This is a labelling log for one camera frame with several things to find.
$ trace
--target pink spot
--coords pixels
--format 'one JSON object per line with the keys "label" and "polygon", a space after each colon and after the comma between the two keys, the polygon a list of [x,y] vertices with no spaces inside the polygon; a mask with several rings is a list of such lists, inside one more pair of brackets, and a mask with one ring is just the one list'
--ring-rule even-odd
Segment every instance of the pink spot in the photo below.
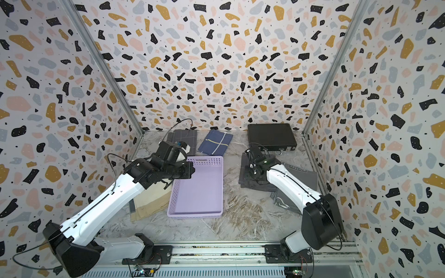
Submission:
{"label": "pink spot", "polygon": [[171,9],[171,13],[174,15],[176,20],[179,19],[179,15],[178,15],[178,12],[176,11],[176,7],[173,7],[173,9]]}
{"label": "pink spot", "polygon": [[422,53],[423,48],[418,49],[416,51],[414,51],[413,53],[413,58],[411,59],[411,63],[414,64],[417,62],[417,59],[419,59],[420,54]]}
{"label": "pink spot", "polygon": [[388,145],[387,149],[388,151],[400,151],[402,150],[402,144],[400,144],[397,141],[391,142],[391,144]]}
{"label": "pink spot", "polygon": [[363,146],[366,145],[366,143],[365,143],[365,141],[363,141],[363,139],[356,138],[354,141],[352,141],[352,145],[353,146],[361,146],[361,147],[363,147]]}
{"label": "pink spot", "polygon": [[124,15],[128,15],[127,11],[124,9],[124,7],[122,7],[121,3],[117,3],[117,6],[119,7],[119,11],[121,11],[121,13],[123,13]]}
{"label": "pink spot", "polygon": [[402,76],[403,77],[408,77],[408,76],[410,76],[411,75],[411,71],[408,69],[408,68],[405,68],[403,71],[402,71]]}
{"label": "pink spot", "polygon": [[28,35],[29,35],[29,38],[30,38],[31,40],[33,40],[33,41],[35,41],[36,43],[42,45],[42,40],[39,39],[36,35],[34,35],[33,32],[29,31],[29,34],[28,34]]}
{"label": "pink spot", "polygon": [[6,106],[14,111],[26,112],[30,110],[31,105],[23,97],[8,97],[6,99]]}
{"label": "pink spot", "polygon": [[36,14],[36,16],[43,18],[45,16],[45,13],[40,11],[40,10],[34,10],[34,13]]}
{"label": "pink spot", "polygon": [[130,39],[130,45],[134,47],[134,49],[138,50],[138,51],[142,51],[142,42],[138,39],[135,38],[131,38]]}
{"label": "pink spot", "polygon": [[32,134],[32,136],[33,136],[34,138],[37,138],[37,139],[43,137],[43,134],[41,134],[40,132],[33,132],[33,133],[31,133],[31,134]]}
{"label": "pink spot", "polygon": [[243,8],[241,7],[241,3],[238,3],[238,13],[242,16],[244,16]]}
{"label": "pink spot", "polygon": [[362,57],[356,58],[355,61],[354,61],[354,70],[356,72],[358,72],[361,69],[362,66],[363,66],[363,59],[362,59]]}
{"label": "pink spot", "polygon": [[246,48],[246,42],[240,37],[238,37],[233,43],[239,51],[244,51]]}
{"label": "pink spot", "polygon": [[54,157],[54,156],[52,156],[50,154],[47,154],[46,157],[45,157],[44,163],[56,162],[56,160],[57,160],[57,157]]}
{"label": "pink spot", "polygon": [[20,172],[15,172],[14,173],[14,184],[16,184],[16,185],[18,185],[18,184],[20,184],[21,182],[22,182],[22,173],[20,173]]}
{"label": "pink spot", "polygon": [[40,208],[39,191],[37,191],[37,189],[33,188],[29,191],[28,196],[26,197],[26,204],[33,207],[35,210]]}
{"label": "pink spot", "polygon": [[25,195],[25,191],[23,189],[13,189],[12,194],[16,196],[23,196]]}

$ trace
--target gray spot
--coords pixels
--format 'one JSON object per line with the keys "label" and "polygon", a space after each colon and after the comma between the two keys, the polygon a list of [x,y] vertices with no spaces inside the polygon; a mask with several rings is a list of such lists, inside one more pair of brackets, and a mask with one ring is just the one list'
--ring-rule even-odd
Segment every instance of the gray spot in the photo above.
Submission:
{"label": "gray spot", "polygon": [[395,244],[394,242],[391,242],[391,244],[389,245],[389,247],[391,248],[391,250],[395,253],[399,250],[399,247],[397,246],[397,244]]}
{"label": "gray spot", "polygon": [[225,22],[225,21],[223,21],[223,20],[221,20],[220,22],[219,22],[219,24],[224,28],[224,27],[227,27],[227,26],[229,26],[229,24],[227,24],[227,22]]}
{"label": "gray spot", "polygon": [[68,160],[69,159],[69,155],[67,153],[61,153],[59,154],[61,158]]}
{"label": "gray spot", "polygon": [[19,216],[13,219],[9,219],[6,224],[15,223],[15,222],[22,222],[22,221],[29,221],[29,217],[31,216],[30,212],[22,212]]}
{"label": "gray spot", "polygon": [[369,211],[366,212],[366,216],[368,217],[368,220],[372,224],[380,224],[380,221],[377,218],[375,218],[375,216],[372,215]]}
{"label": "gray spot", "polygon": [[303,36],[306,36],[306,29],[306,24],[304,24],[304,22],[300,23],[300,27],[298,27],[298,30],[303,34]]}
{"label": "gray spot", "polygon": [[178,64],[183,68],[183,69],[190,69],[190,62],[187,61],[186,59],[180,59]]}
{"label": "gray spot", "polygon": [[54,40],[54,43],[56,44],[57,48],[63,51],[66,51],[69,53],[69,49],[66,48],[65,43],[58,41],[58,40]]}
{"label": "gray spot", "polygon": [[110,26],[111,28],[117,26],[116,24],[114,24],[113,22],[111,22],[111,21],[109,21],[109,20],[105,21],[105,23],[106,23],[108,26]]}
{"label": "gray spot", "polygon": [[388,174],[392,179],[404,176],[409,173],[408,167],[394,165],[391,169],[388,170]]}
{"label": "gray spot", "polygon": [[6,19],[5,25],[13,31],[19,30],[19,26],[14,21],[10,20],[9,18]]}
{"label": "gray spot", "polygon": [[396,67],[390,67],[389,68],[389,76],[388,76],[389,82],[391,82],[391,83],[396,82],[396,80],[397,80],[397,73],[398,73],[398,70],[397,70]]}
{"label": "gray spot", "polygon": [[230,82],[236,82],[238,80],[238,71],[234,70],[231,74],[230,74]]}
{"label": "gray spot", "polygon": [[35,68],[35,67],[32,67],[32,66],[30,66],[29,68],[27,68],[27,67],[23,67],[27,72],[29,72],[29,73],[31,73],[31,74],[34,74],[34,75],[38,75],[39,74],[39,69],[38,68]]}
{"label": "gray spot", "polygon": [[374,265],[374,263],[376,262],[376,254],[374,253],[374,250],[372,250],[372,248],[369,248],[368,259],[372,265]]}
{"label": "gray spot", "polygon": [[384,180],[385,180],[385,177],[386,177],[386,173],[382,173],[381,175],[379,175],[379,176],[377,177],[377,179],[378,179],[379,181],[384,181]]}
{"label": "gray spot", "polygon": [[48,134],[46,136],[46,140],[48,140],[48,147],[52,148],[56,152],[58,152],[62,148],[62,144],[59,140],[54,136],[54,134]]}
{"label": "gray spot", "polygon": [[434,56],[433,54],[429,54],[428,56],[423,57],[425,60],[432,60],[435,59],[436,56]]}
{"label": "gray spot", "polygon": [[277,35],[277,38],[279,38],[280,40],[284,40],[286,38],[286,35],[283,32],[283,29],[278,28],[278,29],[275,29],[274,32]]}
{"label": "gray spot", "polygon": [[36,115],[36,114],[31,114],[28,116],[27,120],[28,121],[40,121],[43,117],[40,115]]}
{"label": "gray spot", "polygon": [[47,68],[55,68],[57,65],[53,61],[46,59],[46,58],[40,58],[40,60],[37,62],[41,66],[45,66]]}
{"label": "gray spot", "polygon": [[83,98],[85,96],[85,94],[82,91],[82,88],[80,88],[80,87],[73,87],[71,89],[71,96],[77,97],[77,98]]}
{"label": "gray spot", "polygon": [[436,165],[437,158],[432,153],[428,153],[428,159],[426,160],[426,165],[428,168],[432,169]]}
{"label": "gray spot", "polygon": [[421,128],[422,128],[422,124],[413,125],[413,126],[409,126],[407,131],[410,133],[419,134]]}
{"label": "gray spot", "polygon": [[145,7],[145,3],[144,1],[139,1],[138,4],[136,6],[134,6],[133,8],[133,13],[135,15],[141,15],[144,13],[144,7]]}
{"label": "gray spot", "polygon": [[249,11],[251,15],[257,15],[261,12],[263,9],[264,2],[261,1],[258,4],[256,4],[251,10]]}
{"label": "gray spot", "polygon": [[190,21],[190,29],[192,29],[196,33],[196,35],[199,36],[198,26],[193,21]]}
{"label": "gray spot", "polygon": [[431,252],[430,252],[431,245],[429,243],[426,244],[425,248],[422,252],[419,253],[419,257],[422,259],[422,261],[427,265],[431,262]]}
{"label": "gray spot", "polygon": [[275,59],[274,61],[274,67],[276,67],[276,69],[281,70],[284,66],[284,62],[281,59]]}
{"label": "gray spot", "polygon": [[147,72],[145,70],[141,70],[141,74],[139,74],[139,79],[141,79],[142,83],[148,82]]}
{"label": "gray spot", "polygon": [[221,50],[221,47],[218,45],[218,48],[215,51],[215,55],[221,54],[223,51]]}
{"label": "gray spot", "polygon": [[366,105],[366,115],[371,117],[377,112],[377,107],[375,102],[370,102]]}
{"label": "gray spot", "polygon": [[421,40],[426,35],[426,29],[417,31],[416,40]]}
{"label": "gray spot", "polygon": [[397,111],[397,109],[399,109],[399,104],[392,102],[390,104],[388,104],[388,110],[391,112]]}
{"label": "gray spot", "polygon": [[49,11],[54,11],[55,9],[57,9],[56,3],[54,1],[47,3],[46,7]]}
{"label": "gray spot", "polygon": [[400,32],[400,28],[395,28],[394,30],[386,31],[385,33],[383,33],[382,38],[384,40],[392,40],[398,32]]}
{"label": "gray spot", "polygon": [[419,92],[419,89],[423,86],[425,86],[425,75],[421,74],[419,75],[414,81],[413,81],[413,85],[414,85],[414,91],[413,91],[413,95],[417,95],[417,93]]}

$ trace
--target marble table surface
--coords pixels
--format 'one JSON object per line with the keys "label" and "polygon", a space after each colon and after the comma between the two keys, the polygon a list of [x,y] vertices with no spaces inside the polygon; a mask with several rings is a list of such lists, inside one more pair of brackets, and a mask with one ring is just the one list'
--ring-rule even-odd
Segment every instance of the marble table surface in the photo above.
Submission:
{"label": "marble table surface", "polygon": [[[208,131],[198,131],[200,146]],[[101,229],[106,238],[129,237],[143,233],[153,242],[170,241],[278,241],[301,227],[301,216],[273,204],[270,192],[240,188],[238,184],[241,155],[247,149],[247,132],[233,131],[232,142],[224,154],[223,214],[219,218],[172,219],[167,209],[139,221],[130,221],[125,205]],[[165,131],[145,133],[135,158],[148,157],[158,148]],[[284,152],[279,160],[312,170],[300,133],[295,151]]]}

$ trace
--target black mounting plate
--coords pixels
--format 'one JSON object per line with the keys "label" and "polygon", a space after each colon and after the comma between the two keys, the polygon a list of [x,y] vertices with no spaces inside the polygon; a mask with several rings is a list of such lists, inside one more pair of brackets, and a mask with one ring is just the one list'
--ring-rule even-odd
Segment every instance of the black mounting plate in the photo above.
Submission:
{"label": "black mounting plate", "polygon": [[279,244],[269,244],[264,246],[264,253],[266,254],[266,263],[297,263],[300,264],[302,261],[303,263],[312,263],[313,257],[312,252],[310,249],[304,249],[300,252],[296,253],[298,255],[295,255],[297,257],[294,261],[286,261],[283,259],[281,255],[280,245]]}

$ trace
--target folded cloth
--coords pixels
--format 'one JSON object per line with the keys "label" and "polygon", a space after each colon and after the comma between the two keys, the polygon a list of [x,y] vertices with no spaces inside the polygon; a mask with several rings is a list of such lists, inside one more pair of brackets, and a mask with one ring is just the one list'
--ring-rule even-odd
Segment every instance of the folded cloth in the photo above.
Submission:
{"label": "folded cloth", "polygon": [[198,151],[207,155],[224,155],[233,135],[212,129],[199,146]]}

